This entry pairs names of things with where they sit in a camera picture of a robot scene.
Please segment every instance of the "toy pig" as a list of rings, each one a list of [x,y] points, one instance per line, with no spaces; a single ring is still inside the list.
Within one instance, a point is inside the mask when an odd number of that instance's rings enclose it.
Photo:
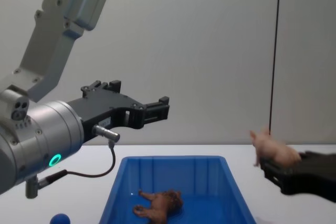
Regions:
[[[182,208],[181,192],[164,191],[157,194],[147,194],[139,190],[139,195],[150,200],[151,208],[137,205],[133,208],[135,215],[150,219],[151,224],[166,224],[169,214]]]
[[[250,131],[250,136],[257,154],[254,166],[259,166],[261,157],[269,158],[283,167],[289,167],[301,161],[301,156],[297,151],[284,143],[274,140],[268,129],[264,129],[258,134]]]

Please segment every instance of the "blue tray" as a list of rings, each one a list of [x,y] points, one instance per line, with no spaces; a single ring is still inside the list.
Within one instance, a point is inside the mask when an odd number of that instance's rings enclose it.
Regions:
[[[183,209],[168,223],[241,223],[255,221],[226,160],[218,156],[126,157],[122,160],[100,224],[148,224],[132,212],[149,207],[138,190],[182,192]]]

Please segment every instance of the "green led ring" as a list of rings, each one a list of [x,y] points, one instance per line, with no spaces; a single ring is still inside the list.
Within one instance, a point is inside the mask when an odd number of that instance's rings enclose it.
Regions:
[[[60,160],[61,160],[62,156],[61,154],[56,154],[54,157],[52,157],[52,159],[49,162],[49,166],[54,166],[56,165]]]

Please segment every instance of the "gray robot arm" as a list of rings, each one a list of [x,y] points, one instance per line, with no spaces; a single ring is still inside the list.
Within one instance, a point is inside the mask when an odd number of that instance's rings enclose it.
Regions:
[[[97,24],[106,0],[44,0],[18,69],[0,82],[0,194],[27,182],[35,198],[37,174],[98,135],[118,141],[117,126],[140,129],[167,119],[169,99],[141,104],[120,94],[120,81],[82,87],[82,98],[29,107],[57,84],[75,40]]]

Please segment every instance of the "white wall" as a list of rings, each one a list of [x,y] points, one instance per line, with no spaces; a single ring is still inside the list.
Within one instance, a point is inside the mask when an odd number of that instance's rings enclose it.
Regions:
[[[3,78],[19,64],[42,0],[0,3]],[[116,129],[120,144],[249,143],[248,130],[269,120],[275,18],[276,0],[107,0],[43,101],[120,79],[140,102],[171,98],[168,121]]]
[[[272,132],[336,143],[335,0],[281,0]]]

